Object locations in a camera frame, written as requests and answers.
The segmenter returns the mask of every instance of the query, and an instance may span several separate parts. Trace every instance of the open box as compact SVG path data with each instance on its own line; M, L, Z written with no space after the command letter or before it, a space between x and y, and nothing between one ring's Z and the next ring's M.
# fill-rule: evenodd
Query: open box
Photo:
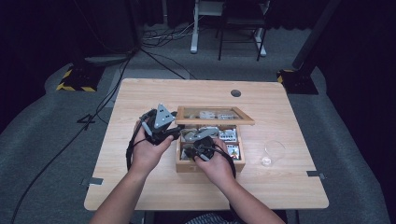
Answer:
M236 172L240 173L245 166L245 155L242 146L239 125L254 125L254 120L237 107L221 106L179 106L175 124L185 125L177 139L176 170L178 173L199 173L202 170L183 153L183 148L193 144L189 132L216 130L212 137L222 139L230 156L233 158Z

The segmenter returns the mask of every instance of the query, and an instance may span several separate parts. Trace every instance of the wooden tabletop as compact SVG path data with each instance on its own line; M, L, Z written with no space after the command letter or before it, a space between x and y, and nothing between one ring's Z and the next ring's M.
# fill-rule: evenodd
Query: wooden tabletop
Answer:
M241 91L233 97L232 90ZM169 111L179 105L237 106L255 120L240 126L246 165L237 181L272 209L326 208L329 201L283 86L275 82L135 79L122 81L85 199L96 210L126 174L125 151L134 125L144 113L163 104ZM272 167L260 163L263 144L281 142L286 155ZM136 210L229 209L223 194L205 174L176 172L176 141L149 175Z

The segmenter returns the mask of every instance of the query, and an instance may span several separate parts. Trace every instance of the person's left hand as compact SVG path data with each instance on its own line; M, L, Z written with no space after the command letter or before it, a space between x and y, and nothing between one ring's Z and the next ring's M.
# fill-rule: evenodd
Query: person's left hand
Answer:
M140 127L134 144L145 139L145 130ZM142 141L134 146L134 154L132 156L131 170L141 175L149 175L149 173L157 166L161 159L161 155L169 148L173 140L173 136L168 136L158 146L152 145L149 141Z

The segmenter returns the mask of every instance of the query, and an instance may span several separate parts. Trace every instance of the black chair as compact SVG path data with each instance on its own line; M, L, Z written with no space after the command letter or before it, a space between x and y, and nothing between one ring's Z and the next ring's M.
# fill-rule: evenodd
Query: black chair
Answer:
M254 32L252 32L250 38L254 40L254 35L258 32L259 28L262 28L262 41L260 42L257 61L260 59L262 44L267 30L265 15L268 10L264 9L267 8L263 8L259 1L256 0L226 0L224 2L220 18L220 28L216 33L216 37L218 37L220 30L219 61L221 60L223 43L252 43L251 40L224 40L225 29L253 30Z

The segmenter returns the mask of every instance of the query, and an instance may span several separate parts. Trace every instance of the person's right arm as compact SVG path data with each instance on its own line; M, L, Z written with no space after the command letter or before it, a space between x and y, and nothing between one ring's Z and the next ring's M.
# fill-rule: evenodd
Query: person's right arm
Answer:
M216 145L224 150L225 143L214 139ZM235 210L246 223L284 223L271 209L245 190L234 178L230 164L219 153L210 161L195 157L196 164L205 172L209 180L225 195Z

